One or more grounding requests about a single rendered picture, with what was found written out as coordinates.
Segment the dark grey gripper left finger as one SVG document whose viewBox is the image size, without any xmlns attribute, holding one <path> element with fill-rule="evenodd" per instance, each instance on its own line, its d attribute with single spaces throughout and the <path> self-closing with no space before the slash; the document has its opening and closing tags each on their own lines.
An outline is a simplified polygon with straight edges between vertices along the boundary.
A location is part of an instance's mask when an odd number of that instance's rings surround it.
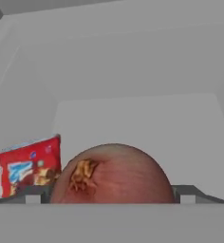
<svg viewBox="0 0 224 243">
<path fill-rule="evenodd" d="M 50 185 L 27 186 L 13 196 L 0 198 L 0 204 L 27 204 L 29 196 L 37 196 L 39 204 L 47 204 L 50 202 L 51 192 Z"/>
</svg>

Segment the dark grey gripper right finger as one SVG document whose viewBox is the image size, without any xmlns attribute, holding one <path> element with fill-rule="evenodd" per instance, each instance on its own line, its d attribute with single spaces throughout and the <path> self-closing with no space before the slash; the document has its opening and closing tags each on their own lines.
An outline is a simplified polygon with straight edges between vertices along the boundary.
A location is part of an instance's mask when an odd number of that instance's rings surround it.
<svg viewBox="0 0 224 243">
<path fill-rule="evenodd" d="M 224 204 L 224 199 L 204 194 L 194 185 L 173 185 L 176 203 Z"/>
</svg>

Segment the red-brown onion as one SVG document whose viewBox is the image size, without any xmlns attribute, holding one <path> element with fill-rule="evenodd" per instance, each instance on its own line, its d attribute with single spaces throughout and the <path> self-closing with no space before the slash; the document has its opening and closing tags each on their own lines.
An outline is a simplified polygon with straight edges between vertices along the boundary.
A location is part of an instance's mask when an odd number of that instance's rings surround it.
<svg viewBox="0 0 224 243">
<path fill-rule="evenodd" d="M 77 190 L 70 179 L 84 159 L 97 166 L 88 184 Z M 174 201 L 173 188 L 159 164 L 140 149 L 121 143 L 97 145 L 72 158 L 57 179 L 50 199 L 53 204 Z"/>
</svg>

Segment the red snack bar packet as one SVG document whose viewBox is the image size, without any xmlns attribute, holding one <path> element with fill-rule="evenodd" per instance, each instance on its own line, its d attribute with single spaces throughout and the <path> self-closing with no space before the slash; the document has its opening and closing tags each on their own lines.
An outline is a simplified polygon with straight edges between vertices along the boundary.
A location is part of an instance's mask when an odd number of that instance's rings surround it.
<svg viewBox="0 0 224 243">
<path fill-rule="evenodd" d="M 16 195 L 26 186 L 45 186 L 62 172 L 61 136 L 12 145 L 0 152 L 1 197 Z"/>
</svg>

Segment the grey shelf board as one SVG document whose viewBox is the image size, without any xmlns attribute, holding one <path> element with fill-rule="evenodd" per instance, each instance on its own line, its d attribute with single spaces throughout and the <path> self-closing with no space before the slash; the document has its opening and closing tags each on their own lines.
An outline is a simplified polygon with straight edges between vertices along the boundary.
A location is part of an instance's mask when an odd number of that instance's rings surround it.
<svg viewBox="0 0 224 243">
<path fill-rule="evenodd" d="M 147 28 L 17 14 L 0 21 L 0 92 L 23 53 L 59 102 L 213 93 L 224 84 L 224 22 Z"/>
</svg>

